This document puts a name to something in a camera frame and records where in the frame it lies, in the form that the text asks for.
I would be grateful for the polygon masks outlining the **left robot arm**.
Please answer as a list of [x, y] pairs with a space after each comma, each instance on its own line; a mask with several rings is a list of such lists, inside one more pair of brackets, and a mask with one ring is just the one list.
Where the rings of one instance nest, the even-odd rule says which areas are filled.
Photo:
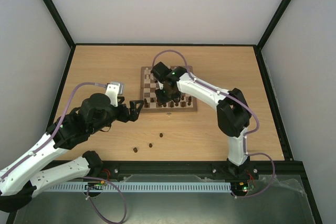
[[136, 121], [144, 102], [123, 102], [124, 97], [117, 97], [117, 104], [112, 105], [107, 95], [95, 93], [59, 118], [60, 125], [51, 125], [30, 150], [1, 170], [1, 211], [19, 210], [44, 190], [68, 180], [99, 175], [103, 162], [95, 151], [86, 151], [73, 161], [50, 169], [45, 167], [91, 135], [111, 127], [114, 121]]

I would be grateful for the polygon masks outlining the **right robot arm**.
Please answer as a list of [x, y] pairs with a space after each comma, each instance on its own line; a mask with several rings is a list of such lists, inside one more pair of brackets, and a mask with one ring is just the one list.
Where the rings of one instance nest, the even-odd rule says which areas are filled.
[[155, 91], [158, 103], [179, 101], [182, 94], [186, 93], [216, 111], [218, 127], [228, 136], [229, 172], [236, 178], [242, 177], [247, 172], [248, 126], [250, 118], [255, 116], [242, 92], [236, 88], [221, 89], [199, 79], [184, 67], [172, 70], [162, 62], [152, 67], [151, 74], [159, 84]]

